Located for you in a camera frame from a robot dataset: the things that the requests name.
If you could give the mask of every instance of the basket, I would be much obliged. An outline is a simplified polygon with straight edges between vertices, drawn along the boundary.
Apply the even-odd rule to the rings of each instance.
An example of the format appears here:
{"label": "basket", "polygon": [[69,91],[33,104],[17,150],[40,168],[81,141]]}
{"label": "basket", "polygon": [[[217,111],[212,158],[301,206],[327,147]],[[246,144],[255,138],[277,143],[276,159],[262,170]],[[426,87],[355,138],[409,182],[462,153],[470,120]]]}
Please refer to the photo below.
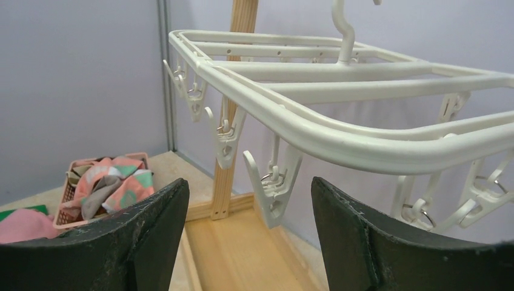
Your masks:
{"label": "basket", "polygon": [[[129,154],[126,154],[125,156],[127,158],[131,158],[131,159],[142,160],[144,165],[145,165],[145,168],[149,169],[149,167],[148,167],[148,154],[146,154],[146,153],[129,153]],[[98,158],[79,159],[79,160],[73,161],[70,164],[70,167],[69,167],[68,170],[71,170],[72,168],[74,168],[77,165],[77,163],[79,163],[79,162],[96,161],[96,160],[98,160]],[[73,187],[68,182],[68,179],[66,179],[65,182],[64,182],[62,196],[61,196],[61,202],[59,203],[59,205],[62,204],[62,203],[65,203],[65,202],[68,202],[68,201],[72,200],[74,194],[75,194],[75,190],[73,189]],[[89,219],[89,220],[73,221],[72,220],[73,218],[71,216],[67,215],[66,213],[61,211],[61,209],[59,208],[57,214],[55,215],[55,217],[53,219],[53,227],[55,229],[59,229],[59,230],[72,229],[74,227],[83,226],[85,224],[88,224],[88,223],[91,223],[93,221],[96,221],[96,220],[98,220],[101,217],[102,216],[100,216],[100,217],[96,216],[93,219]]]}

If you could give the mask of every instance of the gray cloth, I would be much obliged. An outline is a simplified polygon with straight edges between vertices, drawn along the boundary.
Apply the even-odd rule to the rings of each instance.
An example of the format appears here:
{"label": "gray cloth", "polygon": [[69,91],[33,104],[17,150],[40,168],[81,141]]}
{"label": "gray cloth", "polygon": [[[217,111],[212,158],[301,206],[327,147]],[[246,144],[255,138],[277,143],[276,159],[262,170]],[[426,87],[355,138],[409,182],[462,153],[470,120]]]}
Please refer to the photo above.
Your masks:
{"label": "gray cloth", "polygon": [[93,188],[93,193],[86,197],[82,203],[82,218],[84,220],[92,219],[102,203],[111,196],[116,189],[121,186],[122,181],[117,176],[103,176]]}

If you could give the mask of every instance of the pink cloth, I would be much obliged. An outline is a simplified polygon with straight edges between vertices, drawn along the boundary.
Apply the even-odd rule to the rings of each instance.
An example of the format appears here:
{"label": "pink cloth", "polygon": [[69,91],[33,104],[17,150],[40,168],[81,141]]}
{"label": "pink cloth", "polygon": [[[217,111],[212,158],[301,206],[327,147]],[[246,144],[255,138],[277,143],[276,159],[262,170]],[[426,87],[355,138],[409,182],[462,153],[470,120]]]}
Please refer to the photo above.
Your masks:
{"label": "pink cloth", "polygon": [[18,209],[0,221],[0,244],[58,235],[52,226],[51,216],[32,209]]}

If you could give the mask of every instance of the wooden base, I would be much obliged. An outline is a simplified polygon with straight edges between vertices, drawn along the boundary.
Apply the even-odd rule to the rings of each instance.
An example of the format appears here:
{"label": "wooden base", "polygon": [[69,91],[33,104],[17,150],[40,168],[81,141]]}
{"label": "wooden base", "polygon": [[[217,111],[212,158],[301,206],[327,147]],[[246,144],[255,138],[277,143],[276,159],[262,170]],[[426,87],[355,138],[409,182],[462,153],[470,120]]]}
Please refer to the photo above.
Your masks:
{"label": "wooden base", "polygon": [[323,290],[284,229],[258,218],[251,193],[231,198],[226,219],[211,220],[211,205],[189,207],[182,235],[192,290]]}

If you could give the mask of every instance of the pile of clothes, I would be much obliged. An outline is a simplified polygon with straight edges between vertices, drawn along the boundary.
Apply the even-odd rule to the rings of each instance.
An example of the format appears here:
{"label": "pile of clothes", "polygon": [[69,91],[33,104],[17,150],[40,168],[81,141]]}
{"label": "pile of clothes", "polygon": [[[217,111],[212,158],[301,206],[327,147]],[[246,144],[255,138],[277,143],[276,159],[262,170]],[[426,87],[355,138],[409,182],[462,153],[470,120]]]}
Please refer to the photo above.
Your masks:
{"label": "pile of clothes", "polygon": [[126,156],[76,162],[67,177],[75,194],[60,210],[74,221],[115,213],[155,192],[145,162]]}

